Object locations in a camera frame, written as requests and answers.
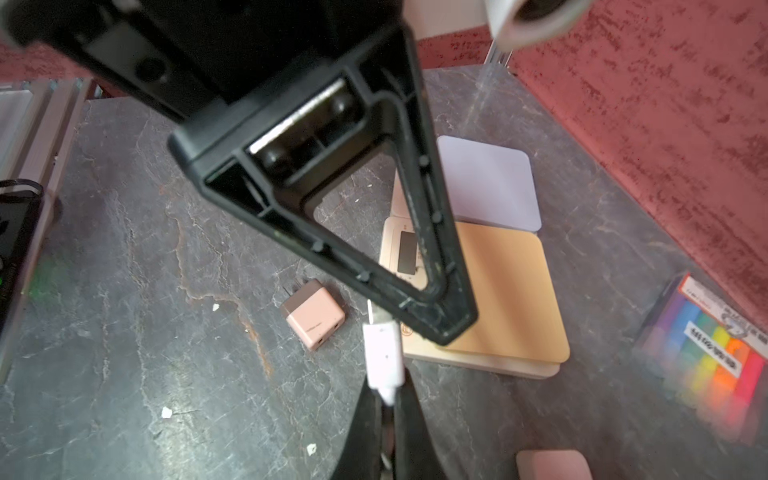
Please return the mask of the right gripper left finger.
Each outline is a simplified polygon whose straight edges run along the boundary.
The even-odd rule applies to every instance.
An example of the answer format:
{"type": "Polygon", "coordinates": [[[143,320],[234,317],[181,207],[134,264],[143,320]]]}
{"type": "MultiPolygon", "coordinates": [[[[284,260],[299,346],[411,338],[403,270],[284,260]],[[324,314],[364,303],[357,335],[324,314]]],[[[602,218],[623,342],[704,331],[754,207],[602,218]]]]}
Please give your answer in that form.
{"type": "Polygon", "coordinates": [[[381,478],[383,411],[381,397],[364,380],[333,480],[381,478]]]}

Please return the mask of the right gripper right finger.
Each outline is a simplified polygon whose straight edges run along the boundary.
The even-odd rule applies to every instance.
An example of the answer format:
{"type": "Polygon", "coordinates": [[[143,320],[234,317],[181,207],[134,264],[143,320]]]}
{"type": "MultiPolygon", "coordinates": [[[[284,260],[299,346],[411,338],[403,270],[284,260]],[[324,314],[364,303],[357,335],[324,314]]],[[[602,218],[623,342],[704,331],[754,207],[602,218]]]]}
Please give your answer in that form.
{"type": "Polygon", "coordinates": [[[394,402],[394,478],[447,479],[408,370],[394,402]]]}

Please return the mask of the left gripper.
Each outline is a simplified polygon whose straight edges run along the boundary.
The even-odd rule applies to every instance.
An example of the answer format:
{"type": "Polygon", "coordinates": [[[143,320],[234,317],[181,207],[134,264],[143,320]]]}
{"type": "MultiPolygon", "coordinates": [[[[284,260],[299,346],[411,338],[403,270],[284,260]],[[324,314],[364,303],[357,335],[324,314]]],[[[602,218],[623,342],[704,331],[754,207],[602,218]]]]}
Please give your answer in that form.
{"type": "Polygon", "coordinates": [[[4,1],[1,33],[48,45],[181,122],[294,63],[332,62],[402,17],[400,1],[4,1]]]}

